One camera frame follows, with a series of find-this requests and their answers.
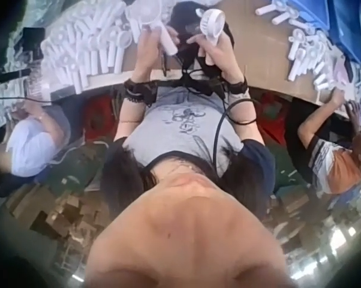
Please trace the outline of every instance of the neck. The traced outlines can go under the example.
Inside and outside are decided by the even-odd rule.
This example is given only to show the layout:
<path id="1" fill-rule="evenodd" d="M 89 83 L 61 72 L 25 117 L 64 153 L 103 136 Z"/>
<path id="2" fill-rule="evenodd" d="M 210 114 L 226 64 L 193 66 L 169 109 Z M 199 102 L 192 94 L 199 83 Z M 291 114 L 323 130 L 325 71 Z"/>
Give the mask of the neck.
<path id="1" fill-rule="evenodd" d="M 153 168 L 153 173 L 157 177 L 158 182 L 160 182 L 166 177 L 174 174 L 200 173 L 200 170 L 188 161 L 179 159 L 168 159 L 163 160 L 157 165 L 155 165 L 155 167 Z"/>

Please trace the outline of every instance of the blue bin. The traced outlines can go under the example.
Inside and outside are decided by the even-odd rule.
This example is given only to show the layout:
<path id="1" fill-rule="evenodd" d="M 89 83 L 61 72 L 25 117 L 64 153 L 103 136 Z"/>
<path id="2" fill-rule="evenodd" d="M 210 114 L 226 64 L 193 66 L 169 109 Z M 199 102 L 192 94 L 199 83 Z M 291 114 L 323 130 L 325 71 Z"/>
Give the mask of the blue bin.
<path id="1" fill-rule="evenodd" d="M 327 0 L 288 0 L 287 4 L 300 12 L 300 17 L 316 28 L 330 29 L 329 6 Z"/>
<path id="2" fill-rule="evenodd" d="M 330 39 L 361 64 L 360 1 L 329 0 Z"/>

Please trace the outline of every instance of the white shirt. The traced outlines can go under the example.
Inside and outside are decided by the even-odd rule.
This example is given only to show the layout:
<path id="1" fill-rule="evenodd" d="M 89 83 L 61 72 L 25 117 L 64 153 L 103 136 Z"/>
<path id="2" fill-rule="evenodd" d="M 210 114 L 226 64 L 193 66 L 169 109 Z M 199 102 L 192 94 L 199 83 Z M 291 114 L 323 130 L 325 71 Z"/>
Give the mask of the white shirt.
<path id="1" fill-rule="evenodd" d="M 6 152 L 11 152 L 11 174 L 35 176 L 46 168 L 58 151 L 42 124 L 29 116 L 15 126 L 7 143 Z"/>

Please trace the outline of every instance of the wire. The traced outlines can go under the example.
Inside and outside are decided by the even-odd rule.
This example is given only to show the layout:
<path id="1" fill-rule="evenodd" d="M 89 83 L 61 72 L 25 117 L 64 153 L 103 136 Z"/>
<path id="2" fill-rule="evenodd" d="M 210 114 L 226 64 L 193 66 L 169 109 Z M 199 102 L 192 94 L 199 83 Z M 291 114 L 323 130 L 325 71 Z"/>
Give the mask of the wire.
<path id="1" fill-rule="evenodd" d="M 228 105 L 228 103 L 226 103 L 223 99 L 222 99 L 222 102 L 223 102 L 223 109 L 224 109 L 224 111 L 226 111 L 226 105 Z M 252 99 L 252 102 L 253 103 L 258 103 L 258 101 L 257 100 L 254 100 L 254 99 Z M 249 124 L 252 124 L 253 122 L 255 122 L 255 121 L 252 121 L 252 122 L 250 122 L 250 123 L 240 123 L 240 122 L 237 122 L 237 121 L 235 121 L 233 118 L 231 118 L 229 115 L 227 115 L 227 118 L 228 118 L 228 120 L 230 120 L 232 123 L 234 123 L 234 124 L 236 124 L 236 125 L 239 125 L 239 126 L 246 126 L 246 125 L 249 125 Z"/>
<path id="2" fill-rule="evenodd" d="M 216 157 L 217 157 L 217 154 L 218 154 L 218 140 L 219 140 L 219 134 L 221 132 L 221 129 L 222 129 L 222 124 L 223 124 L 223 121 L 225 120 L 226 117 L 228 117 L 228 113 L 230 113 L 231 109 L 234 108 L 235 106 L 237 106 L 238 104 L 240 103 L 243 103 L 243 102 L 253 102 L 255 103 L 256 101 L 253 100 L 253 99 L 240 99 L 236 102 L 234 102 L 233 104 L 229 105 L 228 108 L 224 111 L 224 113 L 222 114 L 222 117 L 221 119 L 219 120 L 219 123 L 218 123 L 218 127 L 216 128 L 216 133 L 215 133 L 215 139 L 214 139 L 214 146 L 213 146 L 213 151 L 212 151 L 212 164 L 214 166 L 214 169 L 215 171 L 217 171 L 217 166 L 216 166 Z M 249 121 L 247 123 L 241 123 L 240 125 L 249 125 L 249 124 L 252 124 L 254 122 L 256 122 L 256 118 L 252 121 Z"/>
<path id="3" fill-rule="evenodd" d="M 27 97 L 0 97 L 0 100 L 30 100 L 30 101 L 38 102 L 38 103 L 53 103 L 53 101 L 37 100 L 37 99 L 32 99 L 32 98 L 27 98 Z"/>

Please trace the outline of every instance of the black wristband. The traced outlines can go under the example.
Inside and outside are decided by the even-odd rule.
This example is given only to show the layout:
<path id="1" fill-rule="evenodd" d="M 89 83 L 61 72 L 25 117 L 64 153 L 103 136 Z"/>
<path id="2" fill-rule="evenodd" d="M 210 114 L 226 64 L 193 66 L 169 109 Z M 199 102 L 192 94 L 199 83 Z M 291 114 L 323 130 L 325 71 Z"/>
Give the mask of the black wristband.
<path id="1" fill-rule="evenodd" d="M 151 106 L 157 101 L 158 83 L 156 81 L 135 83 L 131 79 L 124 83 L 125 98 L 135 103 Z"/>
<path id="2" fill-rule="evenodd" d="M 227 87 L 227 92 L 229 92 L 233 95 L 244 94 L 248 90 L 248 84 L 247 84 L 246 77 L 245 77 L 244 82 L 239 82 L 237 84 L 230 84 L 230 83 L 226 82 L 226 87 Z"/>

